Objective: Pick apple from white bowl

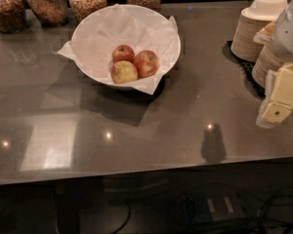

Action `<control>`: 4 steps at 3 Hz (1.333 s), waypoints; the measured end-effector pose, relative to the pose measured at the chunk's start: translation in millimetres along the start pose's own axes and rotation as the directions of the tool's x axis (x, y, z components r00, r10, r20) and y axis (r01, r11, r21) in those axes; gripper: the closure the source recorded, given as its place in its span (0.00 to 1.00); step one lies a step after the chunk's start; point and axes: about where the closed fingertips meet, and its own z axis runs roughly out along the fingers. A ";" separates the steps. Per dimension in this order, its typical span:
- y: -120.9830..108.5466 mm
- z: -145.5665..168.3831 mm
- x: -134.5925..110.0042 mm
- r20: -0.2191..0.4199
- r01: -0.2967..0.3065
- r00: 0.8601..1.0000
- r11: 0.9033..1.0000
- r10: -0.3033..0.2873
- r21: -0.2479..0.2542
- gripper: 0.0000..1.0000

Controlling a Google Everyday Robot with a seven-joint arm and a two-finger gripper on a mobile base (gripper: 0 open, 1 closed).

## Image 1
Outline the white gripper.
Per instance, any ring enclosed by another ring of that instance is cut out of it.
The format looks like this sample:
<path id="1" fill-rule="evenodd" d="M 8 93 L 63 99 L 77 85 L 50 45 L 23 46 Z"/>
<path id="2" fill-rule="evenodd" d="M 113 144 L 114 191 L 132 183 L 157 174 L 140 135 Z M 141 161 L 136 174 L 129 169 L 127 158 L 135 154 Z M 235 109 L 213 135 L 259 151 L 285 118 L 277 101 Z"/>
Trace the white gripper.
<path id="1" fill-rule="evenodd" d="M 258 44 L 272 40 L 272 52 L 286 61 L 293 61 L 293 0 L 277 21 L 271 21 L 253 37 Z M 266 98 L 261 104 L 256 124 L 265 129 L 284 122 L 293 111 L 293 63 L 270 70 L 266 78 Z"/>

